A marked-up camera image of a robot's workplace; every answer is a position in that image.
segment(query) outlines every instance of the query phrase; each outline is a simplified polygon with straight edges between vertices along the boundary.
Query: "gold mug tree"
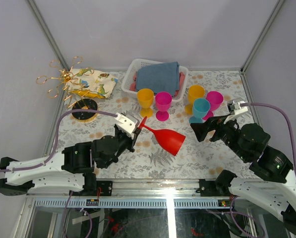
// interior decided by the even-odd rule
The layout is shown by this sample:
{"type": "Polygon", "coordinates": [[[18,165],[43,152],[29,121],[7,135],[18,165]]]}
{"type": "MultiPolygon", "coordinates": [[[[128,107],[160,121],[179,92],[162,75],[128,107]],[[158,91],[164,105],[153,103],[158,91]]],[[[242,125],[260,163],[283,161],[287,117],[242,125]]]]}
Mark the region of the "gold mug tree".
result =
{"type": "MultiPolygon", "coordinates": [[[[64,91],[64,98],[63,100],[67,103],[67,108],[72,109],[93,109],[97,110],[98,106],[97,103],[92,99],[85,99],[85,95],[90,93],[90,90],[85,89],[86,83],[82,83],[82,80],[80,80],[79,76],[91,76],[94,73],[94,69],[91,67],[82,68],[80,71],[76,74],[72,73],[72,69],[76,64],[82,63],[83,57],[81,56],[75,56],[72,60],[72,66],[69,71],[67,71],[65,68],[61,68],[60,61],[55,59],[50,62],[50,67],[52,68],[58,68],[60,72],[59,77],[47,77],[46,75],[42,75],[36,79],[37,84],[44,84],[50,79],[55,79],[59,81],[59,84],[56,86],[56,94],[51,95],[54,91],[53,89],[50,89],[47,93],[49,98],[56,98],[60,91],[64,91]],[[79,89],[77,90],[77,93],[71,93],[70,92],[70,85],[77,86],[79,89]]],[[[75,117],[77,120],[82,122],[88,122],[91,121],[97,114],[95,113],[87,113],[87,112],[78,112],[78,113],[72,113],[73,117],[75,117]]]]}

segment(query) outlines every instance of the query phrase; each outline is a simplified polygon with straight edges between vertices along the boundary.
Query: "gray wall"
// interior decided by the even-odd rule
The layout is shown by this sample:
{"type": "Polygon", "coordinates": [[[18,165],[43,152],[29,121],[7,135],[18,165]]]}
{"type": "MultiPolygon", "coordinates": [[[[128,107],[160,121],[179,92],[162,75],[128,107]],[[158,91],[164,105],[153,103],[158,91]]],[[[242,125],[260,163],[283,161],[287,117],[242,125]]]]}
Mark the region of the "gray wall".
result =
{"type": "Polygon", "coordinates": [[[67,61],[127,69],[135,58],[240,68],[277,0],[36,0],[67,61]]]}
{"type": "MultiPolygon", "coordinates": [[[[55,59],[25,1],[0,1],[0,158],[29,160],[42,156],[57,105],[38,85],[37,76],[56,75],[55,59]]],[[[24,196],[0,194],[0,238],[8,238],[24,196]]]]}
{"type": "MultiPolygon", "coordinates": [[[[248,69],[254,101],[276,105],[288,115],[296,141],[296,0],[288,0],[248,69]]],[[[288,128],[284,118],[272,109],[260,109],[271,144],[291,159],[288,128]]]]}

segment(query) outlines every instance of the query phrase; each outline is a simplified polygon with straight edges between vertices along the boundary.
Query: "white plastic basket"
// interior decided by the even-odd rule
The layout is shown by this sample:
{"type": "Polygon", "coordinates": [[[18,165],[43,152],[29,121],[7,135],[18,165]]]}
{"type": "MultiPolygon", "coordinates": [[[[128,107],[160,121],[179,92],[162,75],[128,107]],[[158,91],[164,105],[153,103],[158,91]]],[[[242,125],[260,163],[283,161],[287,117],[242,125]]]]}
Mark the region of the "white plastic basket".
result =
{"type": "MultiPolygon", "coordinates": [[[[137,92],[133,92],[133,91],[129,90],[130,85],[134,82],[133,81],[134,74],[144,66],[158,64],[158,63],[162,63],[162,62],[146,60],[146,59],[134,59],[132,61],[131,65],[129,66],[127,73],[124,76],[124,79],[122,81],[122,85],[121,85],[122,91],[127,93],[128,96],[130,96],[132,98],[137,98],[137,92]]],[[[181,101],[183,98],[185,89],[186,89],[186,83],[187,83],[187,79],[188,79],[188,69],[186,67],[180,66],[179,71],[184,73],[185,80],[183,82],[182,87],[179,89],[178,94],[175,97],[173,97],[172,103],[177,103],[177,102],[181,101]]]]}

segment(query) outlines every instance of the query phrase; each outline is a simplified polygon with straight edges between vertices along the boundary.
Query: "floral pattern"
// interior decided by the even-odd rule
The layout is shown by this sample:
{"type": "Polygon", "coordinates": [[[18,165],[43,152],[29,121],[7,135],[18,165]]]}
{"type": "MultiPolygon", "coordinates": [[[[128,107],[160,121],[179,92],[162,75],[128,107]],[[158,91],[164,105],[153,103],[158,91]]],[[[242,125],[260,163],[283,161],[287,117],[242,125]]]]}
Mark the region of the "floral pattern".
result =
{"type": "MultiPolygon", "coordinates": [[[[137,99],[128,97],[121,90],[122,78],[125,72],[108,72],[121,79],[116,84],[113,93],[107,99],[94,100],[99,110],[108,112],[129,113],[142,120],[139,114],[140,106],[137,99]]],[[[152,106],[154,114],[147,119],[146,124],[153,129],[173,129],[186,136],[177,156],[164,151],[154,135],[143,129],[139,135],[135,152],[125,151],[119,162],[111,164],[107,169],[95,169],[98,178],[105,179],[214,179],[223,169],[236,173],[241,178],[255,178],[248,170],[249,164],[243,163],[222,141],[210,142],[213,132],[208,133],[203,142],[198,142],[188,123],[190,115],[184,111],[188,104],[187,92],[191,85],[198,84],[209,91],[219,91],[224,95],[224,102],[214,111],[215,116],[228,113],[227,101],[241,97],[246,101],[246,95],[238,71],[191,71],[187,76],[187,88],[181,102],[172,104],[169,109],[170,118],[161,122],[155,118],[157,108],[152,106]]],[[[238,120],[240,125],[252,123],[251,114],[245,114],[238,120]]],[[[58,151],[79,142],[100,139],[104,135],[114,134],[115,120],[104,115],[97,115],[91,122],[82,123],[72,116],[65,117],[59,128],[58,151]]]]}

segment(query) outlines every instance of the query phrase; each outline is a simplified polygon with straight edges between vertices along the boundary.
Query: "blue towel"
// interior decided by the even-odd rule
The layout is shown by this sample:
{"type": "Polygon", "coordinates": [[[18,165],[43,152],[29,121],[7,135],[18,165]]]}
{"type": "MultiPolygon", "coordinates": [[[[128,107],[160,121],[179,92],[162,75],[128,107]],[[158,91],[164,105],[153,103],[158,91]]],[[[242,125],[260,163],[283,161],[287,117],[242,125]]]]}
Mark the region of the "blue towel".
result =
{"type": "Polygon", "coordinates": [[[136,90],[151,89],[155,94],[168,92],[174,96],[179,90],[178,62],[160,63],[142,67],[137,72],[136,90]]]}

